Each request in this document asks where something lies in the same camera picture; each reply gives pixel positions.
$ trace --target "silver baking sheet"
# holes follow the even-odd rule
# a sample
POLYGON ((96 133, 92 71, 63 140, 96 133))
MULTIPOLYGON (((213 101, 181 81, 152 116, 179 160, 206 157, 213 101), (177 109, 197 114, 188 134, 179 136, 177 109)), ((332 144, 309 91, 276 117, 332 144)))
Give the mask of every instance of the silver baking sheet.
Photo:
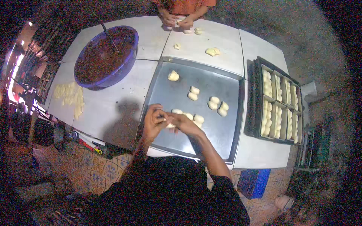
MULTIPOLYGON (((162 104, 163 110, 167 112, 177 108, 192 115, 201 115, 205 118, 202 130, 225 162, 232 163, 239 142, 243 101, 243 77, 192 61, 163 57, 148 90, 142 119, 147 106, 154 103, 162 104), (176 82, 167 79, 172 70, 180 75, 176 82), (191 86, 200 89, 196 101, 187 97, 191 86), (216 111, 209 109, 207 102, 211 96, 218 97, 229 105, 226 117, 221 117, 216 111)), ((174 134, 168 129, 160 132, 152 147, 176 155, 202 159, 197 144, 191 142, 185 134, 174 134)))

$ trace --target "orange shirt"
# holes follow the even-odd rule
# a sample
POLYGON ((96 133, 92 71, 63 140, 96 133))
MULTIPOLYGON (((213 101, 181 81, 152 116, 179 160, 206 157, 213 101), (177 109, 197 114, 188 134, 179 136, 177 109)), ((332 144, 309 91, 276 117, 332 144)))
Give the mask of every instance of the orange shirt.
POLYGON ((171 14, 190 15, 201 6, 215 6, 216 0, 153 0, 171 14))

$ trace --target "human hand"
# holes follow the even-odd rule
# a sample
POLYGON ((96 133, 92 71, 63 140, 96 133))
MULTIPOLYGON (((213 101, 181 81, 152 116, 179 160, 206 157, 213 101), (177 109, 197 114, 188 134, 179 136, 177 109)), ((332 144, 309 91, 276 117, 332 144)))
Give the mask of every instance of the human hand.
POLYGON ((177 23, 182 29, 189 30, 194 26, 194 19, 191 16, 187 16, 184 20, 177 23))
POLYGON ((180 115, 175 113, 168 112, 168 117, 173 125, 176 126, 177 129, 181 130, 186 135, 197 136, 202 134, 202 130, 186 115, 180 115))
POLYGON ((151 144, 160 131, 170 123, 169 116, 161 108, 162 105, 160 104, 150 105, 144 117, 142 138, 145 139, 147 144, 151 144))
POLYGON ((176 20, 179 18, 178 16, 169 14, 169 13, 165 13, 162 15, 163 17, 163 24, 168 26, 168 27, 175 27, 176 25, 176 20))

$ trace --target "black shirt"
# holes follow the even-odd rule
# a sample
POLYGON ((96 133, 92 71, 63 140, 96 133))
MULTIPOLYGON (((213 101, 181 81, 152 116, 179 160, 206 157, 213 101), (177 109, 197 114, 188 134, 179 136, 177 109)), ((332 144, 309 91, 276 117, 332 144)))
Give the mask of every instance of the black shirt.
POLYGON ((182 157, 149 157, 93 201, 90 225, 250 225, 231 180, 182 157))

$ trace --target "black baking tray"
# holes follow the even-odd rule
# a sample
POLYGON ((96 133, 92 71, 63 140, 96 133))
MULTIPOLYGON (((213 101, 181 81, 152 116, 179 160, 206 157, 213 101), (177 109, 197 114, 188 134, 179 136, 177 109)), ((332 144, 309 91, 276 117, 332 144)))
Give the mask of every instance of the black baking tray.
MULTIPOLYGON (((285 76, 289 80, 291 80, 296 86, 299 87, 300 84, 295 79, 291 78, 287 75, 283 70, 270 63, 269 61, 261 58, 260 56, 254 60, 254 64, 251 64, 248 68, 250 71, 249 80, 248 80, 248 105, 247 105, 247 118, 244 127, 244 134, 247 136, 255 137, 261 140, 272 141, 275 143, 281 144, 294 144, 293 141, 290 140, 280 140, 276 138, 267 138, 260 135, 261 122, 262 122, 262 114, 263 114, 263 96, 269 98, 268 96, 263 95, 263 75, 262 75, 262 64, 270 68, 271 70, 275 70, 279 72, 282 76, 285 76)), ((269 98, 269 102, 275 102, 272 98, 269 98)), ((302 125, 303 125, 303 111, 301 110, 302 116, 302 125)))

